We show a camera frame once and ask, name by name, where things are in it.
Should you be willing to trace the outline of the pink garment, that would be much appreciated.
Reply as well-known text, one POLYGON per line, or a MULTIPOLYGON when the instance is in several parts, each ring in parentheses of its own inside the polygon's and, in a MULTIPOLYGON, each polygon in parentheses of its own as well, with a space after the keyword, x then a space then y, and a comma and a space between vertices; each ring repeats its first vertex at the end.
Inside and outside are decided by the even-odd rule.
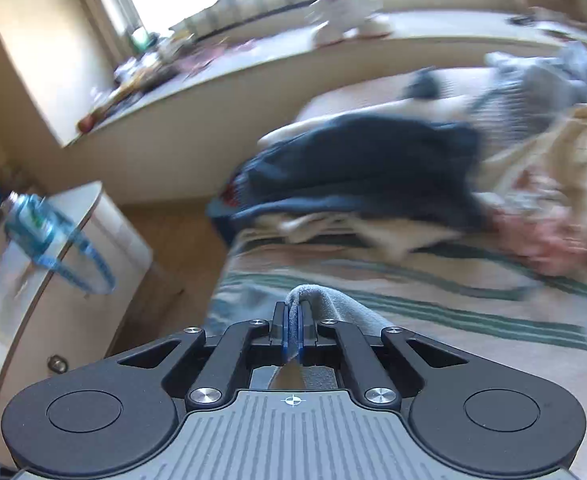
POLYGON ((493 224, 502 249, 538 274, 566 275, 587 261, 587 244, 566 208, 538 217, 499 210, 493 224))

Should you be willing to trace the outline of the red apple on sill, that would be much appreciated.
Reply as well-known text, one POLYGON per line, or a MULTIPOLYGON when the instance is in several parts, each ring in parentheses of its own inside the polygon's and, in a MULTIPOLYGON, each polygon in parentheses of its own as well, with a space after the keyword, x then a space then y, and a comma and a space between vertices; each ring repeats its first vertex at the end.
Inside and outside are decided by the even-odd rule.
POLYGON ((77 128, 80 133, 86 134, 93 130, 95 124, 95 118, 92 115, 88 115, 78 121, 77 128))

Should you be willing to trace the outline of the light blue hoodie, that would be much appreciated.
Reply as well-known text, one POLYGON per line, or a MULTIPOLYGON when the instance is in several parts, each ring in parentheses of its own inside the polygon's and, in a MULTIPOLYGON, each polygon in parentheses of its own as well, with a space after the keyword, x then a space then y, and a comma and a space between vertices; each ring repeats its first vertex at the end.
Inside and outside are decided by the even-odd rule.
POLYGON ((298 362, 303 341, 303 304, 309 305, 312 322, 332 318, 356 325, 364 335, 379 336, 384 328, 393 325, 343 292, 319 285, 297 286, 289 292, 285 304, 289 309, 286 322, 287 358, 283 366, 272 371, 268 385, 270 390, 323 391, 338 388, 336 374, 328 366, 303 367, 298 362))

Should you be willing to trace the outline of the white bedside cabinet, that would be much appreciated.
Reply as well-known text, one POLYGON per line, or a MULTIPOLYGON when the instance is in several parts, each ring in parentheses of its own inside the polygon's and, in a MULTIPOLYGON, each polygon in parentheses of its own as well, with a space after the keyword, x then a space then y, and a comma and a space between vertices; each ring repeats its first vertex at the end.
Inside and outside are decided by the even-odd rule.
POLYGON ((110 352, 130 303, 152 266, 152 250, 107 195, 92 182, 52 196, 106 260, 116 278, 109 295, 92 295, 38 268, 0 232, 0 463, 12 458, 1 418, 22 389, 53 376, 51 358, 66 370, 110 352))

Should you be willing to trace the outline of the dark blue fleece garment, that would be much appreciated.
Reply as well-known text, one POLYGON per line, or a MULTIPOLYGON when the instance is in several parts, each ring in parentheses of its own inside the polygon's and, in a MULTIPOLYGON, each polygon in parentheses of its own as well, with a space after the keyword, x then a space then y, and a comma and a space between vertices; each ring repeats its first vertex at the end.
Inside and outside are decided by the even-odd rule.
POLYGON ((231 242, 269 214, 355 214, 481 228, 471 179, 482 134, 469 119, 471 96, 438 96, 421 75, 400 101, 295 122, 261 139, 207 206, 231 242))

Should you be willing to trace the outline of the striped beige bedspread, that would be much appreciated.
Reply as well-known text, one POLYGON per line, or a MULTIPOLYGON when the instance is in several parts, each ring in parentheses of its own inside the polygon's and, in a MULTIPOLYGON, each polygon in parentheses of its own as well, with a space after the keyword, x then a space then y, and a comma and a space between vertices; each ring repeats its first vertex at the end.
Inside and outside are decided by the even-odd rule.
MULTIPOLYGON (((555 112, 515 88, 490 96, 488 68, 436 70, 439 96, 471 96, 482 107, 473 124, 508 150, 538 136, 572 110, 555 112)), ((407 97, 414 76, 353 84, 314 98, 299 122, 407 97)), ((209 318, 213 324, 246 316, 302 284, 340 290, 388 321, 487 359, 557 382, 581 402, 587 417, 587 261, 562 276, 538 274, 502 249, 492 234, 467 236, 389 259, 379 247, 344 228, 290 243, 275 219, 239 232, 209 318)), ((587 479, 587 431, 574 461, 587 479)))

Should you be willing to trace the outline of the cream printed garment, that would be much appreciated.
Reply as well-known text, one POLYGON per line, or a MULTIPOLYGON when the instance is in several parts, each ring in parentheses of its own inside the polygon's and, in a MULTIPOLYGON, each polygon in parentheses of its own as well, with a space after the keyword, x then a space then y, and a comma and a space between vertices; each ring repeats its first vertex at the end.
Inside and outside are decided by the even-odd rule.
MULTIPOLYGON (((491 148, 479 174, 479 198, 490 215, 502 210, 543 216, 566 208, 587 244, 587 105, 572 110, 547 131, 508 150, 499 150, 489 131, 483 140, 491 148)), ((303 243, 324 231, 344 228, 379 247, 391 260, 410 250, 454 240, 458 232, 412 220, 364 220, 355 214, 279 216, 275 228, 290 243, 303 243)))

